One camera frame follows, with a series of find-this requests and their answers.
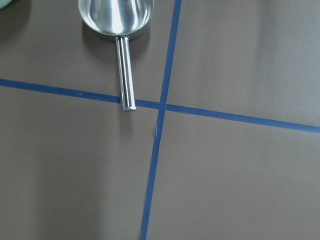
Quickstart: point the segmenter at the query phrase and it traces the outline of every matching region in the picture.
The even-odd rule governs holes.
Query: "gray surface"
[[[173,2],[155,1],[150,28],[130,46],[137,99],[160,99]],[[82,22],[78,0],[16,0],[0,22],[1,78],[119,95],[115,47]]]
[[[0,88],[0,239],[137,240],[157,111]]]
[[[320,1],[184,0],[168,103],[320,126]]]
[[[167,112],[149,240],[314,240],[320,135]]]

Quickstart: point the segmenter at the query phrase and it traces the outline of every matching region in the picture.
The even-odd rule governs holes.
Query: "silver scoop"
[[[154,0],[79,0],[83,21],[115,42],[120,76],[121,109],[136,109],[129,41],[139,37],[150,20]]]

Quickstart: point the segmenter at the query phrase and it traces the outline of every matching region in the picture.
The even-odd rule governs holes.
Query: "horizontal blue line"
[[[2,78],[0,78],[0,86],[29,90],[29,91],[36,91],[36,92],[42,92],[42,93],[70,96],[70,97],[76,97],[76,98],[82,98],[82,99],[103,101],[103,102],[109,102],[109,103],[116,103],[116,104],[120,103],[120,98],[118,96],[106,95],[106,94],[100,94],[100,93],[94,93],[94,92],[88,92],[88,91],[80,91],[80,90],[74,90],[74,89],[68,89],[68,88],[62,88],[62,87],[56,87],[56,86],[40,85],[35,83],[23,82],[23,81],[7,80]],[[159,108],[158,102],[146,101],[146,100],[140,100],[140,99],[136,99],[135,101],[138,107],[150,108],[150,109]],[[231,120],[231,121],[237,121],[237,122],[243,122],[243,123],[249,123],[249,124],[265,125],[270,127],[291,129],[291,130],[297,130],[297,131],[303,131],[303,132],[309,132],[309,133],[316,133],[316,134],[320,133],[320,127],[318,126],[304,125],[299,123],[278,121],[278,120],[265,119],[265,118],[259,118],[259,117],[253,117],[253,116],[245,116],[245,115],[239,115],[234,113],[212,111],[212,110],[206,110],[206,109],[200,109],[200,108],[194,108],[194,107],[167,104],[166,110],[170,112],[192,114],[192,115],[198,115],[198,116],[204,116],[204,117],[216,118],[216,119],[225,119],[225,120]]]
[[[120,103],[120,97],[101,94],[101,93],[94,93],[88,91],[80,91],[56,86],[47,86],[47,85],[40,85],[35,83],[28,83],[23,81],[13,81],[0,78],[0,86],[15,88],[15,89],[23,89],[41,93],[48,93],[48,94],[57,94],[69,97],[76,97],[82,99],[91,99],[96,101],[103,101],[109,103]],[[150,109],[158,109],[159,103],[153,101],[146,101],[146,100],[139,100],[136,99],[135,103],[138,107],[150,108]]]
[[[286,122],[286,121],[278,121],[272,119],[265,119],[260,117],[253,117],[253,116],[245,116],[239,115],[234,113],[226,113],[226,112],[219,112],[219,111],[212,111],[194,107],[187,107],[187,106],[179,106],[179,105],[172,105],[167,104],[166,110],[171,112],[183,113],[183,114],[192,114],[216,119],[225,119],[249,124],[258,124],[282,129],[291,129],[303,132],[310,132],[310,133],[320,133],[320,127],[311,126],[311,125],[304,125],[299,123],[293,122]]]

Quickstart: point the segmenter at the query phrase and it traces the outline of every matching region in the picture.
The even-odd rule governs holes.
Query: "stainless steel scoop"
[[[79,0],[83,21],[115,42],[120,75],[121,109],[136,109],[129,41],[139,37],[150,20],[154,0]]]

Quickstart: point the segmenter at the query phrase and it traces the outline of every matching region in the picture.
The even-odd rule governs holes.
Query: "silver handle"
[[[136,110],[134,85],[131,73],[129,38],[119,36],[115,39],[116,55],[120,76],[120,103],[122,111]]]

